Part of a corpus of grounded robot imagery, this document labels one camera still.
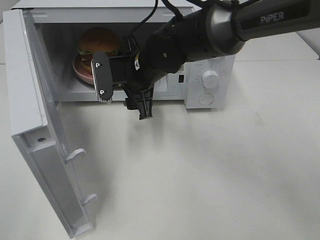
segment timer knob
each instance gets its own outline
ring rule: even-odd
[[[220,76],[215,70],[208,70],[202,74],[202,84],[206,89],[214,89],[220,83]]]

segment microwave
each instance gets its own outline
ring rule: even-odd
[[[184,0],[174,3],[183,15],[195,11]],[[92,228],[86,205],[97,197],[81,193],[73,161],[86,151],[69,150],[57,110],[59,102],[98,101],[95,88],[72,68],[76,43],[93,27],[123,38],[152,8],[149,0],[21,0],[3,13],[12,139],[70,238]],[[160,3],[134,34],[137,44],[173,16]],[[223,108],[234,61],[233,55],[187,62],[155,83],[153,99],[184,101],[186,109]],[[124,101],[126,94],[115,89],[112,98]]]

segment microwave door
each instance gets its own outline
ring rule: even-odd
[[[3,13],[12,139],[70,238],[92,228],[50,86],[50,65],[28,10]]]

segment robotic arm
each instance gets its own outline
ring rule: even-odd
[[[138,53],[108,58],[97,52],[92,72],[98,99],[108,102],[113,84],[121,84],[126,107],[139,110],[140,120],[151,118],[154,83],[185,62],[234,55],[250,39],[320,27],[319,0],[256,0],[243,7],[234,1],[201,3],[201,10],[164,24]]]

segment pink plate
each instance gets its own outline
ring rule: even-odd
[[[80,61],[81,55],[76,56],[73,60],[72,67],[75,74],[87,84],[94,85],[94,77],[81,66]]]

